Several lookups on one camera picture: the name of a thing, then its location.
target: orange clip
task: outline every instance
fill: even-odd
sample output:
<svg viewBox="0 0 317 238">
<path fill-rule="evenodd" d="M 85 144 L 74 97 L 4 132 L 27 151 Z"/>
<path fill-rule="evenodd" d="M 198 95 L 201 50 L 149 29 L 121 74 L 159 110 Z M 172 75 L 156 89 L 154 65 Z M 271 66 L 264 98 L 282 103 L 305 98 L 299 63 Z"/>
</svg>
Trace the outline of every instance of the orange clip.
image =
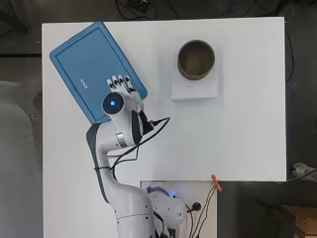
<svg viewBox="0 0 317 238">
<path fill-rule="evenodd" d="M 215 184 L 216 184 L 216 186 L 217 186 L 217 189 L 218 189 L 219 191 L 222 191 L 222 187 L 221 187 L 221 185 L 219 184 L 219 182 L 217 181 L 216 176 L 215 176 L 215 175 L 212 175 L 212 176 L 211 176 L 211 179 L 214 180 L 214 182 L 215 182 Z"/>
</svg>

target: white box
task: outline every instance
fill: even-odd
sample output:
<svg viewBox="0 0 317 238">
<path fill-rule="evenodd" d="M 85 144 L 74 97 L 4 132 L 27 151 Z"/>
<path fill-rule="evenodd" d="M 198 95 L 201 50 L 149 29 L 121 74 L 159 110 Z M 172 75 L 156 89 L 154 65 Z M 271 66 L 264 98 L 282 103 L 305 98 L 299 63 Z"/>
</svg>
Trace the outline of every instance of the white box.
<svg viewBox="0 0 317 238">
<path fill-rule="evenodd" d="M 177 57 L 181 47 L 189 41 L 201 40 L 208 43 L 215 53 L 215 64 L 210 72 L 200 80 L 189 80 L 182 76 L 177 67 Z M 170 43 L 169 72 L 171 84 L 171 99 L 205 98 L 218 96 L 220 57 L 217 44 L 206 39 L 189 39 Z"/>
</svg>

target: brown bowl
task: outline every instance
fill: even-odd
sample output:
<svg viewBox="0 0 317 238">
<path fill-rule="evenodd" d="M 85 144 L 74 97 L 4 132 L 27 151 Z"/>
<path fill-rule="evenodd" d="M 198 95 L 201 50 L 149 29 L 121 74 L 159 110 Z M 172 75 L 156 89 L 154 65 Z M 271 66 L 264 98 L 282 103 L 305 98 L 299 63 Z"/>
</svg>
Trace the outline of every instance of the brown bowl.
<svg viewBox="0 0 317 238">
<path fill-rule="evenodd" d="M 215 64 L 215 53 L 209 44 L 193 40 L 181 47 L 177 67 L 181 75 L 189 80 L 204 78 Z"/>
</svg>

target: wire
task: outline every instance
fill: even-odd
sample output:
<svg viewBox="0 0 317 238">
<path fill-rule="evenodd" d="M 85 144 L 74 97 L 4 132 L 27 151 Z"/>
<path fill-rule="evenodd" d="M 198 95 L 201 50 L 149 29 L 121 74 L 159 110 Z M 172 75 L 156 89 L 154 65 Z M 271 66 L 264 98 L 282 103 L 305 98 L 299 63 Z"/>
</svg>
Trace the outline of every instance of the wire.
<svg viewBox="0 0 317 238">
<path fill-rule="evenodd" d="M 116 161 L 114 162 L 113 166 L 112 167 L 99 167 L 99 168 L 95 168 L 94 170 L 102 170 L 102 169 L 108 169 L 111 171 L 112 175 L 113 175 L 113 178 L 115 180 L 117 180 L 117 177 L 116 177 L 116 167 L 121 164 L 121 163 L 124 163 L 124 162 L 130 162 L 130 161 L 136 161 L 138 159 L 138 155 L 139 155 L 139 147 L 141 147 L 144 143 L 146 143 L 147 141 L 149 141 L 150 139 L 152 139 L 153 137 L 155 137 L 159 132 L 161 132 L 161 130 L 167 125 L 167 123 L 169 122 L 170 120 L 170 117 L 166 117 L 166 118 L 163 118 L 163 119 L 160 119 L 158 121 L 155 121 L 154 124 L 158 124 L 160 122 L 164 122 L 164 124 L 154 133 L 152 134 L 150 137 L 148 137 L 146 140 L 144 140 L 143 142 L 141 142 L 140 144 L 134 146 L 133 148 L 129 149 L 128 151 L 124 152 L 122 155 L 120 155 Z M 129 155 L 130 153 L 132 153 L 133 151 L 135 151 L 136 149 L 137 150 L 137 155 L 134 159 L 127 159 L 127 160 L 124 160 L 124 161 L 121 161 L 121 159 L 127 155 Z"/>
<path fill-rule="evenodd" d="M 190 214 L 190 220 L 191 220 L 191 226 L 190 226 L 190 232 L 189 232 L 189 238 L 191 237 L 191 233 L 192 233 L 192 228 L 194 226 L 194 219 L 192 217 L 192 211 L 191 209 L 189 208 L 189 206 L 185 203 L 185 206 L 187 207 L 188 209 L 188 213 Z"/>
<path fill-rule="evenodd" d="M 298 177 L 298 178 L 292 178 L 292 179 L 287 180 L 287 181 L 273 181 L 273 183 L 275 183 L 275 184 L 286 184 L 286 183 L 288 183 L 288 182 L 290 182 L 290 181 L 296 181 L 296 180 L 304 179 L 304 178 L 310 176 L 311 174 L 313 174 L 313 173 L 315 173 L 315 172 L 317 172 L 317 169 L 315 169 L 315 170 L 313 170 L 313 171 L 307 173 L 306 175 L 303 175 L 303 176 L 301 176 L 301 177 Z"/>
<path fill-rule="evenodd" d="M 134 159 L 127 159 L 127 160 L 120 161 L 120 162 L 118 162 L 117 166 L 118 166 L 120 163 L 131 162 L 131 161 L 137 161 L 137 160 L 138 160 L 138 156 L 139 156 L 139 148 L 140 148 L 140 146 L 138 146 L 138 148 L 137 148 L 137 154 L 136 154 L 136 157 L 135 157 Z"/>
<path fill-rule="evenodd" d="M 146 16 L 138 16 L 134 11 L 132 11 L 129 7 L 127 7 L 125 4 L 123 4 L 122 2 L 120 2 L 119 0 L 115 0 L 115 4 L 116 4 L 116 8 L 120 14 L 120 16 L 127 21 L 135 21 L 135 20 L 139 20 L 142 21 L 142 19 L 147 19 L 147 20 L 152 20 L 151 18 L 148 18 Z M 127 18 L 123 15 L 123 13 L 121 12 L 119 5 L 120 4 L 122 7 L 124 7 L 125 9 L 129 10 L 135 17 L 134 18 Z"/>
<path fill-rule="evenodd" d="M 125 153 L 123 153 L 123 154 L 115 161 L 115 163 L 113 164 L 112 168 L 115 168 L 115 167 L 118 165 L 118 163 L 120 162 L 120 160 L 121 160 L 124 156 L 130 154 L 131 152 L 133 152 L 134 150 L 136 150 L 137 147 L 142 146 L 144 143 L 146 143 L 147 141 L 149 141 L 150 139 L 152 139 L 153 137 L 155 137 L 159 132 L 161 132 L 161 130 L 166 126 L 166 124 L 169 122 L 169 120 L 170 120 L 170 117 L 166 117 L 166 118 L 164 118 L 164 119 L 161 119 L 160 121 L 165 121 L 164 124 L 163 124 L 154 134 L 152 134 L 152 135 L 151 135 L 150 137 L 148 137 L 146 140 L 144 140 L 143 142 L 141 142 L 139 145 L 134 146 L 133 148 L 131 148 L 131 149 L 129 149 L 128 151 L 126 151 Z"/>
<path fill-rule="evenodd" d="M 13 16 L 16 17 L 16 18 L 18 18 L 17 12 L 16 12 L 16 10 L 14 9 L 14 6 L 13 6 L 11 0 L 8 0 L 8 3 L 9 3 L 10 8 L 11 8 L 11 10 L 12 10 Z"/>
<path fill-rule="evenodd" d="M 207 199 L 206 199 L 206 203 L 205 203 L 204 207 L 202 208 L 202 210 L 201 210 L 201 212 L 200 212 L 197 225 L 196 225 L 196 227 L 195 227 L 195 229 L 194 229 L 194 232 L 192 233 L 192 238 L 194 237 L 194 235 L 195 235 L 195 233 L 196 233 L 196 231 L 197 231 L 197 229 L 198 229 L 198 225 L 199 225 L 199 223 L 200 223 L 200 219 L 201 219 L 202 214 L 204 213 L 204 210 L 205 210 L 206 205 L 207 205 L 207 203 L 208 203 L 209 195 L 210 195 L 211 191 L 214 190 L 214 189 L 216 189 L 216 186 L 215 186 L 215 185 L 214 185 L 213 187 L 211 187 L 211 189 L 210 189 L 209 192 L 208 192 Z"/>
<path fill-rule="evenodd" d="M 232 10 L 232 7 L 233 6 L 235 6 L 237 3 L 239 2 L 239 0 L 236 0 L 235 2 L 232 2 L 232 0 L 229 2 L 229 5 L 228 5 L 228 7 L 227 7 L 227 9 L 225 10 L 225 12 L 223 13 L 223 17 L 225 17 L 225 16 L 229 16 L 229 14 L 231 13 L 231 12 L 234 12 L 233 10 Z"/>
<path fill-rule="evenodd" d="M 199 228 L 199 230 L 198 230 L 198 233 L 197 233 L 197 236 L 196 236 L 196 237 L 199 237 L 200 231 L 201 231 L 201 229 L 202 229 L 202 227 L 203 227 L 205 221 L 206 221 L 207 218 L 208 218 L 208 208 L 209 208 L 210 200 L 211 200 L 213 194 L 215 193 L 215 190 L 216 190 L 216 188 L 213 190 L 211 196 L 210 196 L 209 199 L 208 199 L 208 204 L 207 204 L 207 208 L 206 208 L 206 216 L 205 216 L 205 218 L 203 219 L 203 221 L 202 221 L 202 223 L 201 223 L 201 225 L 200 225 L 200 228 Z"/>
<path fill-rule="evenodd" d="M 174 9 L 174 7 L 171 5 L 169 0 L 165 0 L 166 3 L 168 4 L 168 6 L 170 7 L 171 11 L 175 14 L 177 20 L 179 19 L 178 13 L 176 12 L 176 10 Z"/>
<path fill-rule="evenodd" d="M 291 77 L 293 76 L 293 73 L 294 73 L 295 60 L 294 60 L 294 52 L 293 52 L 293 47 L 291 45 L 289 34 L 286 31 L 285 31 L 285 34 L 287 35 L 287 38 L 288 38 L 288 44 L 289 44 L 290 55 L 291 55 L 291 72 L 290 72 L 289 77 L 286 81 L 286 83 L 288 83 L 290 81 Z"/>
</svg>

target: white table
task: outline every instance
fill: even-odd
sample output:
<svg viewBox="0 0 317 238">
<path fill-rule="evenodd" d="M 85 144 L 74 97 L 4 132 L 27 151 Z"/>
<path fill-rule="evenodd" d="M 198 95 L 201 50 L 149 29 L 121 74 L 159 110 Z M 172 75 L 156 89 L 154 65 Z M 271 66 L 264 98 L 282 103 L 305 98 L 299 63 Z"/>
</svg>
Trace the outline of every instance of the white table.
<svg viewBox="0 0 317 238">
<path fill-rule="evenodd" d="M 85 133 L 89 122 L 49 53 L 91 23 L 43 25 L 45 237 L 116 237 Z M 149 118 L 172 119 L 118 179 L 285 180 L 283 18 L 106 23 L 146 86 Z M 210 38 L 221 46 L 219 96 L 172 102 L 169 43 Z"/>
</svg>

